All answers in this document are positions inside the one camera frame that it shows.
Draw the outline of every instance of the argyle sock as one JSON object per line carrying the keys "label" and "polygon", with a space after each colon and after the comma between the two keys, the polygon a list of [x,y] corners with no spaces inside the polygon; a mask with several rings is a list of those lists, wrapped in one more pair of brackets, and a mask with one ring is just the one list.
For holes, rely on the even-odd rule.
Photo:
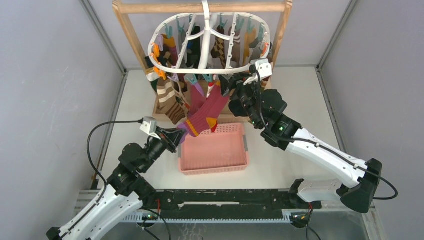
{"label": "argyle sock", "polygon": [[[228,30],[228,35],[231,34],[231,27]],[[239,68],[240,67],[240,51],[241,51],[241,47],[240,47],[240,42],[241,42],[241,36],[240,36],[240,30],[236,30],[234,32],[234,40],[233,43],[234,45],[232,46],[232,51],[231,51],[231,61],[236,63],[236,67]]]}
{"label": "argyle sock", "polygon": [[205,130],[214,128],[218,124],[218,117],[227,105],[229,98],[229,96],[221,96],[220,87],[214,87],[203,106],[177,128],[187,130],[193,137],[199,136]]}
{"label": "argyle sock", "polygon": [[177,124],[181,119],[186,117],[184,109],[177,101],[171,80],[163,80],[162,78],[158,80],[157,96],[159,98],[159,110],[165,114],[173,124]]}
{"label": "argyle sock", "polygon": [[[216,31],[220,34],[225,34],[225,30],[221,26],[218,26],[216,28]],[[227,60],[226,60],[226,57],[225,57],[225,41],[224,41],[224,39],[215,36],[215,45],[213,46],[212,50],[210,51],[210,55],[214,59],[219,58],[221,60],[222,68],[225,69],[226,64],[227,64]]]}
{"label": "argyle sock", "polygon": [[249,45],[253,43],[255,38],[256,38],[256,28],[253,28],[253,30],[250,33],[246,32],[246,34],[244,35],[243,66],[246,66],[249,63],[248,59],[251,55]]}
{"label": "argyle sock", "polygon": [[[200,33],[200,27],[195,26],[194,29],[191,31],[191,36],[196,35]],[[201,54],[201,44],[200,44],[200,37],[188,41],[187,44],[187,67],[188,68],[199,68],[200,63],[200,54]]]}

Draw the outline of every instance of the plastic basket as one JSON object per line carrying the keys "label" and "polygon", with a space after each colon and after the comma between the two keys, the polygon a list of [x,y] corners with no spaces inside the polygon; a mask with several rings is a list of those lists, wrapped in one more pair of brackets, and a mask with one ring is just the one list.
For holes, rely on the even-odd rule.
{"label": "plastic basket", "polygon": [[185,175],[245,170],[249,153],[242,123],[219,124],[215,132],[188,135],[178,151],[179,170]]}

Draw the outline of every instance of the sock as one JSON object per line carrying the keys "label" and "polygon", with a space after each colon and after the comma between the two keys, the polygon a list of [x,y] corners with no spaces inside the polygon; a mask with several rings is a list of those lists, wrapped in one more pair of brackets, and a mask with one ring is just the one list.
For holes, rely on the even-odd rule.
{"label": "sock", "polygon": [[249,63],[248,60],[251,55],[249,45],[255,41],[255,38],[256,28],[253,28],[250,33],[246,31],[246,34],[244,35],[243,66],[246,66]]}
{"label": "sock", "polygon": [[[228,35],[231,34],[231,27],[228,30]],[[241,51],[241,47],[240,47],[240,42],[241,42],[241,36],[240,36],[240,30],[236,30],[234,32],[234,40],[233,43],[234,45],[232,46],[232,51],[231,51],[231,61],[236,63],[236,67],[239,68],[240,67],[240,51]]]}
{"label": "sock", "polygon": [[[171,38],[167,38],[167,36],[165,34],[162,34],[163,36],[163,51],[165,51],[165,46],[167,51],[170,54],[170,62],[172,66],[177,65],[177,61],[178,61],[178,52],[177,52],[177,46],[175,45],[175,39],[174,37]],[[178,74],[178,81],[180,81],[181,83],[183,83],[183,87],[182,87],[182,92],[185,93],[187,92],[187,86],[185,85],[185,81],[184,81],[184,74]]]}
{"label": "sock", "polygon": [[262,54],[262,50],[260,48],[262,44],[258,43],[256,47],[253,49],[252,55],[250,56],[250,61],[259,59]]}
{"label": "sock", "polygon": [[[195,26],[194,29],[191,31],[190,35],[196,35],[200,33],[200,27]],[[200,37],[188,41],[187,44],[187,67],[188,68],[199,68],[200,63],[200,54],[201,54],[201,44],[200,44]]]}
{"label": "sock", "polygon": [[169,79],[160,78],[157,82],[157,96],[159,98],[159,110],[165,114],[173,124],[177,124],[185,118],[183,107],[178,103],[172,82]]}
{"label": "sock", "polygon": [[193,116],[195,113],[199,111],[199,109],[205,104],[206,97],[202,95],[197,89],[196,86],[191,85],[191,106],[190,112],[188,113],[188,117]]}
{"label": "sock", "polygon": [[168,47],[169,52],[171,54],[170,58],[171,58],[172,65],[175,66],[178,61],[178,53],[177,53],[177,46],[175,45],[175,39],[174,37],[167,38],[167,35],[165,34],[162,34],[162,36],[163,36],[163,45],[166,45]]}
{"label": "sock", "polygon": [[162,66],[169,68],[173,66],[171,51],[167,45],[163,45],[163,51],[160,52],[160,56],[157,58],[157,60],[160,62],[160,64],[162,64]]}
{"label": "sock", "polygon": [[187,130],[193,137],[214,128],[218,124],[218,117],[227,105],[229,98],[229,96],[221,96],[220,87],[214,87],[203,106],[177,128]]}
{"label": "sock", "polygon": [[[225,30],[221,26],[218,26],[216,28],[216,31],[220,34],[225,34]],[[214,59],[219,58],[221,60],[222,68],[225,69],[226,64],[227,64],[227,60],[226,60],[226,57],[225,57],[225,41],[224,41],[224,39],[221,39],[221,38],[215,36],[215,45],[213,46],[212,50],[210,51],[210,55]]]}

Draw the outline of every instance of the wooden drying rack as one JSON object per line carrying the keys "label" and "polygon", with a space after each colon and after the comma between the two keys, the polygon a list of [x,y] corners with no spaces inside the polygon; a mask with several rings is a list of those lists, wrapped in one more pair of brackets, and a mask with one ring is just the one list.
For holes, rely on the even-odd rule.
{"label": "wooden drying rack", "polygon": [[[141,65],[144,73],[149,73],[146,63],[146,53],[143,50],[136,30],[131,23],[129,14],[181,14],[181,13],[203,13],[203,6],[199,3],[122,3],[122,0],[113,0],[113,11],[119,20],[122,29],[128,38],[128,42],[134,50],[135,56]],[[223,2],[209,3],[209,11],[211,13],[280,13],[277,29],[275,31],[274,41],[272,43],[272,61],[277,62],[280,47],[283,42],[284,32],[286,31],[287,22],[292,10],[293,0],[285,0],[282,2]],[[156,99],[152,116],[158,121],[167,121],[165,114],[159,110],[159,101]],[[234,117],[228,109],[228,105],[222,111],[218,118],[219,123],[246,122],[248,117]]]}

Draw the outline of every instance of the gray wall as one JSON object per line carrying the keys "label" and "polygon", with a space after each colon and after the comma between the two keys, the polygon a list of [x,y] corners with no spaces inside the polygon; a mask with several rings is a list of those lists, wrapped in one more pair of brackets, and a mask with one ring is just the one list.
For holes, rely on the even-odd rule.
{"label": "gray wall", "polygon": [[46,239],[90,181],[86,139],[110,118],[121,73],[79,1],[0,11],[0,239]]}
{"label": "gray wall", "polygon": [[[423,239],[424,3],[360,0],[323,68],[351,154],[383,163],[375,201],[390,240]],[[383,182],[376,196],[392,191]]]}

